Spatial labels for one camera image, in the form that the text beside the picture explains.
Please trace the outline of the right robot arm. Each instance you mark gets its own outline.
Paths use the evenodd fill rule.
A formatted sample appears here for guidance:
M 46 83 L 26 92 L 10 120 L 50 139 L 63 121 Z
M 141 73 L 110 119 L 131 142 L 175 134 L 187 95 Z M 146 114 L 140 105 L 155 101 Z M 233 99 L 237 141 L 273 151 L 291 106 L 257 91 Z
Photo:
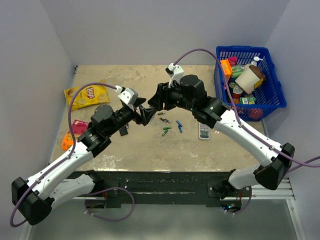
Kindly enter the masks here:
M 231 170 L 226 179 L 214 185 L 222 198 L 233 197 L 242 188 L 254 185 L 276 190 L 292 165 L 285 155 L 294 156 L 293 145 L 273 141 L 238 118 L 227 104 L 207 95 L 203 81 L 196 75 L 183 76 L 172 86 L 158 84 L 148 104 L 157 111 L 175 107 L 191 111 L 198 122 L 228 136 L 257 160 L 252 167 Z

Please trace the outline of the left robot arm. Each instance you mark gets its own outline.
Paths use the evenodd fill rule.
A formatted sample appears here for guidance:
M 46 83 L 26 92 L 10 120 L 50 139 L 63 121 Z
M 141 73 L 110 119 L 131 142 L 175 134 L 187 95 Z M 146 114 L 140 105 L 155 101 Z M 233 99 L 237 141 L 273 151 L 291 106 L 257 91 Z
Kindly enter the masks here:
M 83 174 L 65 183 L 64 180 L 78 167 L 94 159 L 111 144 L 111 136 L 134 121 L 146 126 L 157 109 L 145 108 L 145 98 L 134 104 L 122 103 L 113 110 L 108 104 L 98 106 L 88 128 L 73 145 L 53 163 L 27 179 L 16 178 L 11 184 L 13 212 L 20 212 L 24 221 L 34 226 L 42 222 L 58 205 L 79 195 L 99 196 L 104 184 L 93 174 Z

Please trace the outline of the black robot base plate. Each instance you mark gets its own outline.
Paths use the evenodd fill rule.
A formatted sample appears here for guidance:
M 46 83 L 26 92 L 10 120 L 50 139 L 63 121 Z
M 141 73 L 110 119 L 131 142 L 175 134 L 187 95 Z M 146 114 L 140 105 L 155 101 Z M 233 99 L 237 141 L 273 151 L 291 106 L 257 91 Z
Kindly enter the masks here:
M 216 187 L 222 186 L 229 176 L 228 172 L 186 172 L 186 171 L 94 171 L 97 186 L 93 192 L 107 189 L 107 193 L 95 196 L 98 206 L 120 208 L 122 205 L 205 205 L 220 207 L 221 197 L 236 199 L 248 197 L 246 188 L 220 192 Z

